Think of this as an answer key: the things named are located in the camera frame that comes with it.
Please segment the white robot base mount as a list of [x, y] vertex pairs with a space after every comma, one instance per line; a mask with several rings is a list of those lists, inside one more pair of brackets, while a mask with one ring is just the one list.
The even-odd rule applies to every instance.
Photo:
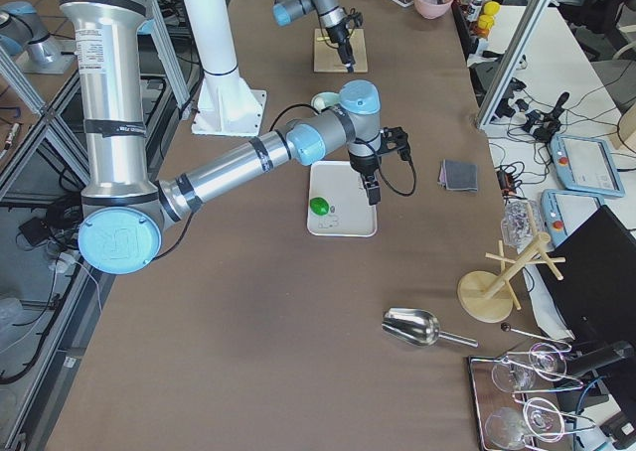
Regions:
[[266, 92], [239, 72], [226, 0], [184, 0], [204, 79], [192, 131], [201, 135], [258, 134]]

